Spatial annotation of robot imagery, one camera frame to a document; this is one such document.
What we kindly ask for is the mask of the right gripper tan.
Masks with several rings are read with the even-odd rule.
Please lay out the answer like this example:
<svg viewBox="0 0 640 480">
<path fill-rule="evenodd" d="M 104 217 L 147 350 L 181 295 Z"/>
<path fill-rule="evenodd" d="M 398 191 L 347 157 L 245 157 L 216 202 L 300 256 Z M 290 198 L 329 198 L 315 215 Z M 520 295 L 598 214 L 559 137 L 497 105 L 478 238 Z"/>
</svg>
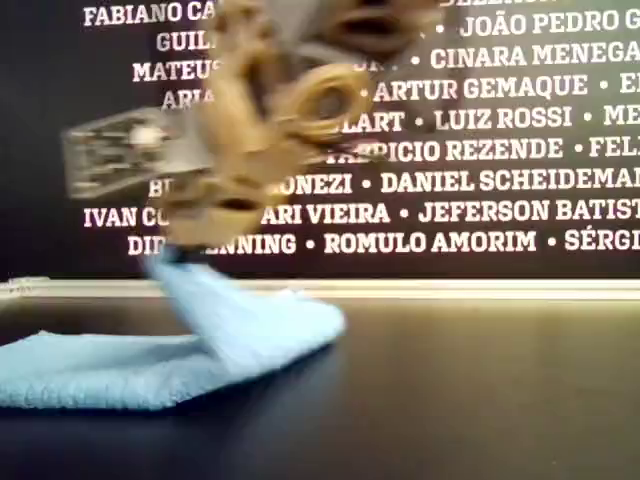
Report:
<svg viewBox="0 0 640 480">
<path fill-rule="evenodd" d="M 265 208 L 265 187 L 243 177 L 190 175 L 164 195 L 168 261 L 208 261 L 251 232 Z"/>
</svg>

